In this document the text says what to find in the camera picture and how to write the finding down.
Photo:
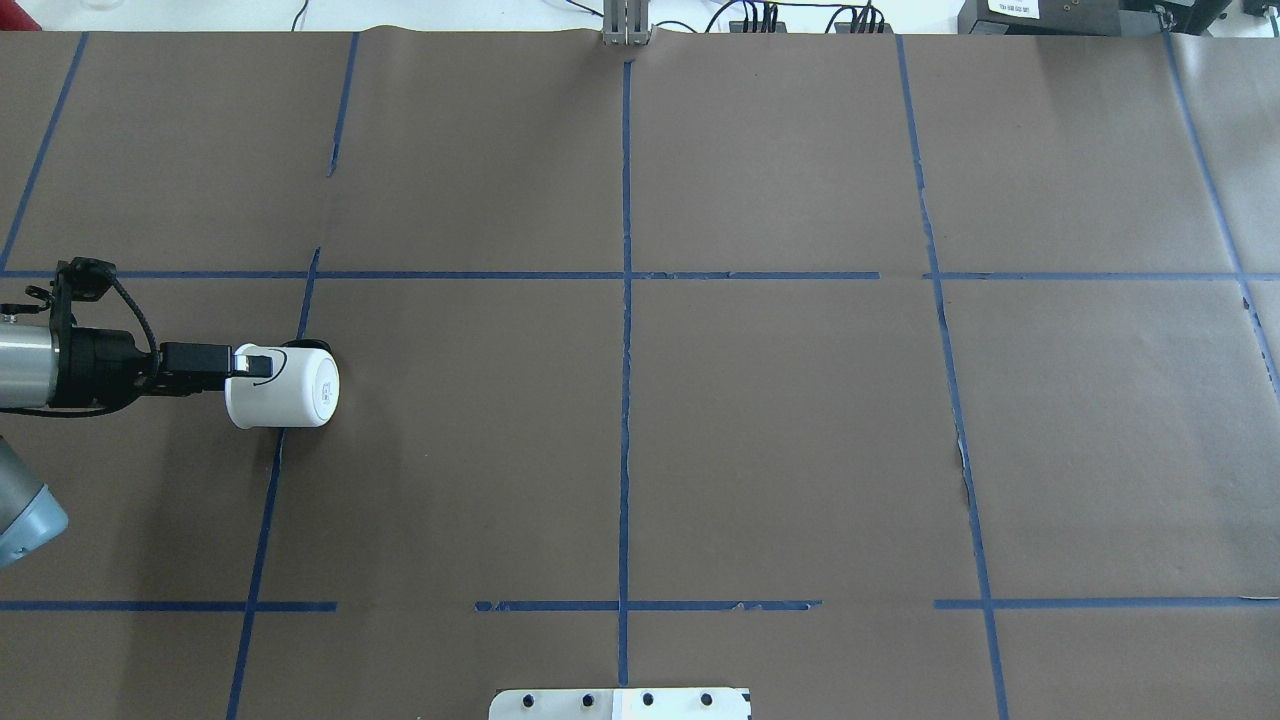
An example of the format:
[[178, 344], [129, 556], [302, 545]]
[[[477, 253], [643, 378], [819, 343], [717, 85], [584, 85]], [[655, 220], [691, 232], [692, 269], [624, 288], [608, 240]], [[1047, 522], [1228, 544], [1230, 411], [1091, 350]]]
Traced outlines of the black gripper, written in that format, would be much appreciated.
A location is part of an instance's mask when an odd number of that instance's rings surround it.
[[227, 379], [236, 372], [234, 351], [227, 345], [161, 343], [143, 328], [146, 350], [128, 331], [65, 325], [50, 328], [55, 380], [50, 409], [119, 411], [156, 389], [166, 379]]

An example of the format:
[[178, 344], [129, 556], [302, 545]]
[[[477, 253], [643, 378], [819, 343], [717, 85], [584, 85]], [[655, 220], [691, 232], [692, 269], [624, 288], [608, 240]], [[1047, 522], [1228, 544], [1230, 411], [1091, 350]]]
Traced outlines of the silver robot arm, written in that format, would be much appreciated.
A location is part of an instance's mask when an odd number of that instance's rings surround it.
[[[4, 413], [61, 419], [116, 413], [145, 396], [186, 397], [221, 391], [232, 378], [266, 377], [273, 361], [238, 357], [225, 345], [168, 342], [148, 350], [128, 331], [29, 325], [6, 319], [1, 337]], [[60, 536], [67, 511], [3, 441], [1, 565]]]

